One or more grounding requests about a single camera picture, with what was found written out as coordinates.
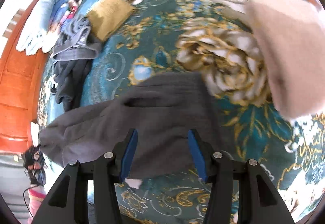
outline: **floral bedspread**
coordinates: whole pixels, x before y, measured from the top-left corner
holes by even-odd
[[[97,1],[84,0],[78,12],[86,14]],[[313,211],[325,191],[325,116],[287,122],[274,109],[266,66],[243,10],[247,0],[126,1],[136,12],[94,60],[81,105],[114,99],[159,72],[200,71],[216,98],[225,153],[258,160],[295,221]],[[41,126],[62,113],[49,93],[50,65],[39,102]],[[144,223],[202,223],[210,189],[193,168],[144,179],[139,189],[116,185],[121,212]],[[237,215],[234,182],[232,222]]]

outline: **silver bolt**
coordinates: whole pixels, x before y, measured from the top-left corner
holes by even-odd
[[[249,159],[248,163],[249,163],[250,165],[252,165],[252,166],[257,165],[257,161],[254,160],[254,159]]]
[[[217,159],[220,159],[220,158],[222,158],[222,153],[216,151],[216,152],[213,154],[213,157],[215,157],[215,158],[217,158]]]
[[[113,154],[112,152],[110,152],[110,151],[104,154],[104,157],[105,157],[106,159],[110,159],[110,158],[112,158],[113,156],[114,156],[114,154]]]
[[[77,164],[77,160],[72,160],[69,162],[69,165],[74,166]]]

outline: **blue gripper pad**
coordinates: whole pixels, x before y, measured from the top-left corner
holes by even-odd
[[[204,157],[199,148],[198,142],[195,139],[194,133],[192,130],[189,130],[187,134],[188,146],[195,164],[195,168],[198,171],[199,177],[203,179],[204,182],[208,180],[207,171],[205,168]]]
[[[135,150],[137,148],[138,144],[138,132],[137,130],[133,130],[132,136],[130,138],[130,141],[125,149],[125,152],[123,154],[123,158],[121,161],[121,174],[120,178],[122,181],[124,181],[125,178],[128,177],[130,169],[131,169],[131,164],[133,161],[133,157],[135,154]]]

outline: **pink sleeve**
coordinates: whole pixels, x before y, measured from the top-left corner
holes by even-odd
[[[35,186],[34,188],[28,190],[28,194],[30,200],[29,210],[32,214],[32,216],[30,216],[30,218],[28,219],[28,224],[31,224],[33,216],[35,216],[36,212],[41,206],[46,196],[46,193],[43,186]]]

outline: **pink cloth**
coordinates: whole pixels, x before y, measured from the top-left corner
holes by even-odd
[[[44,187],[43,186],[35,186],[34,188],[28,190],[28,194],[29,194],[29,200],[30,200],[29,210],[30,210],[31,214],[33,216],[35,216],[36,212],[38,211],[39,207],[41,206],[41,204],[46,196]],[[33,220],[33,217],[30,216],[30,218],[27,221],[28,224],[31,224],[32,220]]]
[[[305,0],[249,0],[246,14],[264,56],[273,103],[287,119],[325,107],[325,34]]]

